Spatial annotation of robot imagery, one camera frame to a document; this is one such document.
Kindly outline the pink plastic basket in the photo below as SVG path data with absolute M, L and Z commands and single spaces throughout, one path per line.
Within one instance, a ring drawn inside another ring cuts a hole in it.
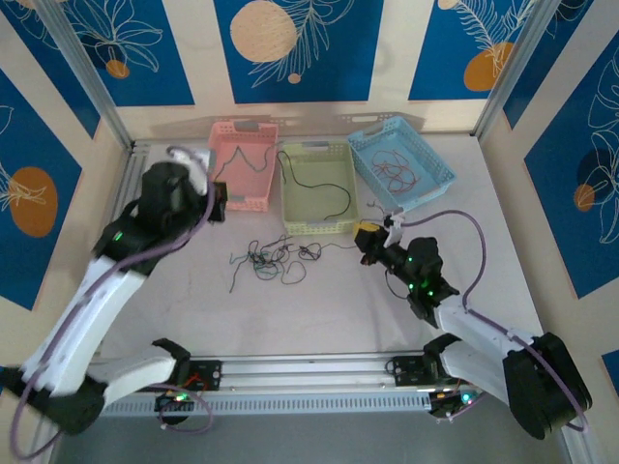
M 220 121 L 212 126 L 212 178 L 226 182 L 228 210 L 268 210 L 278 145 L 277 124 Z

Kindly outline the green plastic basket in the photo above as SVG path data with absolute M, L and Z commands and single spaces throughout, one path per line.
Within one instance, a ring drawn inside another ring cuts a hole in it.
M 343 141 L 281 145 L 281 217 L 293 236 L 349 233 L 359 218 L 352 153 Z

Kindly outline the blue plastic basket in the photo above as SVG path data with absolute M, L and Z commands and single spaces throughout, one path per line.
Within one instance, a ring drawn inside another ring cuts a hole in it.
M 457 175 L 400 116 L 347 136 L 356 171 L 386 210 L 411 211 L 442 195 Z

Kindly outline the circuit board with green light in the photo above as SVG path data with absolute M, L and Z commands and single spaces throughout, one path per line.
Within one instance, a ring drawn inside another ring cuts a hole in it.
M 162 386 L 154 386 L 153 391 L 157 393 L 154 406 L 156 413 L 190 412 L 197 404 L 197 396 L 193 393 Z
M 468 389 L 432 393 L 429 413 L 437 422 L 453 422 L 485 396 L 484 392 Z

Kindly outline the aluminium side rail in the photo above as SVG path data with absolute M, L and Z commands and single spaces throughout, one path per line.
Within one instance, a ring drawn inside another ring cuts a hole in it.
M 92 248 L 92 259 L 120 262 L 141 252 L 149 236 L 138 221 L 138 204 L 147 151 L 133 149 L 123 166 L 120 184 L 112 196 L 110 222 Z
M 589 464 L 586 443 L 580 433 L 565 431 L 562 434 L 570 464 Z

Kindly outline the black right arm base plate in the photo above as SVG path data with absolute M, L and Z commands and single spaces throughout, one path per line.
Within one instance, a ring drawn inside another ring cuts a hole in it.
M 386 361 L 384 368 L 398 387 L 471 386 L 471 383 L 448 374 L 440 361 L 426 355 L 395 356 Z

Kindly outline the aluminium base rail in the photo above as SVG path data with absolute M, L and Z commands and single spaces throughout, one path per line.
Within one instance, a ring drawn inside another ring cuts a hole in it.
M 217 392 L 330 392 L 392 389 L 395 379 L 385 363 L 395 356 L 422 356 L 421 351 L 361 353 L 349 355 L 290 355 L 256 357 L 194 358 L 222 361 Z M 181 374 L 184 387 L 190 362 Z M 426 391 L 449 391 L 453 387 L 404 387 Z

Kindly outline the aluminium frame post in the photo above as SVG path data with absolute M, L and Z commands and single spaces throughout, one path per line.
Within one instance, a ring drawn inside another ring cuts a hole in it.
M 536 0 L 472 134 L 483 140 L 504 116 L 514 129 L 594 0 Z
M 32 0 L 32 3 L 89 100 L 123 150 L 130 154 L 134 140 L 63 9 L 55 0 Z

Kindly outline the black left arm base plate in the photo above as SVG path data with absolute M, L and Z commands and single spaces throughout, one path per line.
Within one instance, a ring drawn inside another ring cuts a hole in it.
M 184 384 L 192 392 L 216 392 L 220 389 L 222 361 L 190 361 L 189 377 Z

